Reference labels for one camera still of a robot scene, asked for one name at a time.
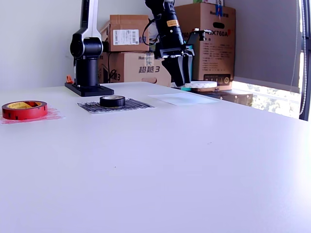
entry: white wall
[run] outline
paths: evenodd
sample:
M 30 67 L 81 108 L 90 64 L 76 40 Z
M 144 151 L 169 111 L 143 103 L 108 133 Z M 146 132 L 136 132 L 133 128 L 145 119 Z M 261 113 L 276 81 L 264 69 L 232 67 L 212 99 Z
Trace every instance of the white wall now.
M 193 0 L 175 0 L 175 6 L 181 6 L 193 3 Z
M 0 91 L 64 85 L 81 0 L 0 0 L 0 9 Z M 151 15 L 144 0 L 99 0 L 99 29 L 110 14 Z

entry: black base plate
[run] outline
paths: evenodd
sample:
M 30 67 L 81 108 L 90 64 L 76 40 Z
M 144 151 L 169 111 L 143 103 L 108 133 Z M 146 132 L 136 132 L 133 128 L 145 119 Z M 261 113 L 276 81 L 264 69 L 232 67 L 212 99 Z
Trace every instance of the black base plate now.
M 77 87 L 74 84 L 65 83 L 65 87 L 69 88 L 74 93 L 81 97 L 91 96 L 110 96 L 114 95 L 115 91 L 104 86 L 81 86 Z

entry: white paper sheet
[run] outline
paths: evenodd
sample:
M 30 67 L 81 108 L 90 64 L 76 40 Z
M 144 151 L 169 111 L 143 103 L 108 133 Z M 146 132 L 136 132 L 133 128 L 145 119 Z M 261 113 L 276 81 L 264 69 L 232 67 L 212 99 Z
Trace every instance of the white paper sheet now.
M 177 93 L 177 94 L 166 94 L 166 95 L 156 95 L 149 96 L 151 98 L 164 101 L 174 105 L 191 105 L 199 103 L 217 103 L 216 100 L 211 100 L 197 95 L 192 95 L 188 93 Z

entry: white plate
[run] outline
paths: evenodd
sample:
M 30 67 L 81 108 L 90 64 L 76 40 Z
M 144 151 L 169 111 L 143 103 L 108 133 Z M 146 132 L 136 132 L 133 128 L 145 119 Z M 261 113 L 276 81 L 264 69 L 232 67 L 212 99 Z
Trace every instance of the white plate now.
M 175 83 L 172 83 L 172 88 L 177 88 Z M 184 86 L 179 86 L 178 88 L 214 88 L 217 87 L 216 82 L 212 81 L 194 81 L 191 83 L 186 83 Z
M 217 100 L 212 100 L 207 97 L 193 95 L 189 93 L 165 94 L 149 96 L 151 98 L 167 102 L 173 105 L 191 105 L 200 103 L 217 103 Z

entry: cardboard box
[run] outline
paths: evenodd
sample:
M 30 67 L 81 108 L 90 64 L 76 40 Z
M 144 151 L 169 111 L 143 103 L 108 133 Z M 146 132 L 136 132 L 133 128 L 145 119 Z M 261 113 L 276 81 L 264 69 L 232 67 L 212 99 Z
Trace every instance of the cardboard box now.
M 188 39 L 194 28 L 212 30 L 206 41 L 193 45 L 193 79 L 216 81 L 218 90 L 231 90 L 235 64 L 236 12 L 223 7 L 223 16 L 216 16 L 215 5 L 195 3 L 177 6 L 176 13 L 184 39 Z
M 108 56 L 103 53 L 99 59 L 99 83 L 108 82 Z M 162 65 L 163 59 L 155 59 L 153 53 L 118 52 L 110 55 L 112 83 L 149 82 L 171 86 L 171 75 Z
M 101 29 L 102 40 L 109 43 L 109 51 L 149 51 L 142 34 L 149 23 L 147 15 L 111 15 L 110 21 Z M 145 42 L 149 44 L 148 29 Z
M 193 3 L 211 3 L 211 4 L 215 4 L 215 5 L 221 5 L 224 6 L 224 1 L 225 0 L 193 0 Z

